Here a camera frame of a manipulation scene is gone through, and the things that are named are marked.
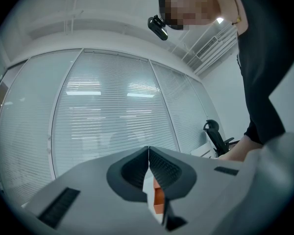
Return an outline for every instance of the black sleeve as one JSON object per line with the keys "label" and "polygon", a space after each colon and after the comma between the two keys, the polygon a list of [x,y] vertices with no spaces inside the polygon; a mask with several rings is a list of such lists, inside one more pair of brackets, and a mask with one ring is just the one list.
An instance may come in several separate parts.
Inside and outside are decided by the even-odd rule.
{"label": "black sleeve", "polygon": [[252,141],[262,144],[258,136],[256,125],[251,119],[249,127],[247,128],[247,131],[244,133],[244,135],[248,136]]}

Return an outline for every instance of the ceiling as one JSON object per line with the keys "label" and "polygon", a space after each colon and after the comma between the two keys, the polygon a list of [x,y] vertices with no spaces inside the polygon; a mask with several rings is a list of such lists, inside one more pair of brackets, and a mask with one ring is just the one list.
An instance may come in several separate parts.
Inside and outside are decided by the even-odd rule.
{"label": "ceiling", "polygon": [[169,39],[162,41],[147,26],[158,10],[158,0],[20,0],[2,28],[2,44],[13,60],[22,47],[43,36],[106,30],[156,44],[188,63],[227,24],[215,22],[182,31],[168,28]]}

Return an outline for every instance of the chair armrest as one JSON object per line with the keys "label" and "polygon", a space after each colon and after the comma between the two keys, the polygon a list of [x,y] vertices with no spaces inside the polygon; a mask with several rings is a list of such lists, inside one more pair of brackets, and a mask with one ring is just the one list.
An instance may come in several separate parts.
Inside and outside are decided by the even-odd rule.
{"label": "chair armrest", "polygon": [[226,141],[224,141],[225,144],[229,143],[230,141],[232,141],[234,138],[230,138],[230,139],[227,139]]}

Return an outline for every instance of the air vent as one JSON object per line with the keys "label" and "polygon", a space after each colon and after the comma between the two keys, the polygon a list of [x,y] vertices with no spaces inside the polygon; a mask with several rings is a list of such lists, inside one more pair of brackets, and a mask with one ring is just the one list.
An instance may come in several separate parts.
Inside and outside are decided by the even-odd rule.
{"label": "air vent", "polygon": [[216,42],[218,39],[214,36],[201,50],[196,54],[200,59]]}

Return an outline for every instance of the ceiling light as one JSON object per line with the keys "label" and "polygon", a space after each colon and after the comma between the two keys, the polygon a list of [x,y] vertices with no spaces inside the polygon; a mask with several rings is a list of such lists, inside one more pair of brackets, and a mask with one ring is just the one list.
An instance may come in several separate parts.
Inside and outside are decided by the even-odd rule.
{"label": "ceiling light", "polygon": [[224,20],[223,18],[217,18],[217,21],[218,21],[219,24],[222,23],[223,20]]}
{"label": "ceiling light", "polygon": [[101,95],[101,92],[66,92],[67,95]]}
{"label": "ceiling light", "polygon": [[168,34],[166,33],[166,31],[165,31],[163,28],[161,28],[161,30],[162,30],[166,35],[168,35]]}
{"label": "ceiling light", "polygon": [[127,96],[153,97],[154,95],[150,95],[150,94],[128,93]]}

